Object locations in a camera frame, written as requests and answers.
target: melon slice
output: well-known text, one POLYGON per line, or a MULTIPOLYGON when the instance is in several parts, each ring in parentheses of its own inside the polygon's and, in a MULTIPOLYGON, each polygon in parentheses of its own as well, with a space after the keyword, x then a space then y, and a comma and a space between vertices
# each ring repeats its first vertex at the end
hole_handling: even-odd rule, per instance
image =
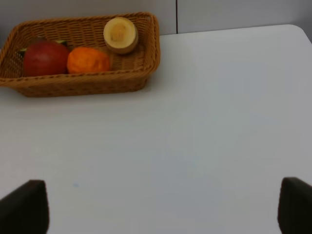
POLYGON ((130 53, 138 43, 137 28, 126 18, 114 18, 105 25, 104 40, 107 47, 113 52, 117 54, 130 53))

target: orange fruit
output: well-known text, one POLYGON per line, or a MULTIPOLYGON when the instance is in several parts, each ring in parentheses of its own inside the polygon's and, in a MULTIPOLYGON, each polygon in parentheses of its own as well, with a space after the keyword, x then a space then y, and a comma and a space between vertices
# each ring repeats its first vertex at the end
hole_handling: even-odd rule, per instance
POLYGON ((93 48, 77 47, 68 56, 67 70, 70 74, 109 71, 109 57, 93 48))

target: white table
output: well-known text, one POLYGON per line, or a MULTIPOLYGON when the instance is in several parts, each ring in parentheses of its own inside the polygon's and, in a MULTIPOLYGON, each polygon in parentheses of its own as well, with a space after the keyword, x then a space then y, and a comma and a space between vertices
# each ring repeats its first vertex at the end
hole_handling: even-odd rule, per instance
POLYGON ((291 25, 161 37, 137 93, 0 89, 0 197, 47 183, 49 234, 278 234, 312 182, 312 45, 291 25))

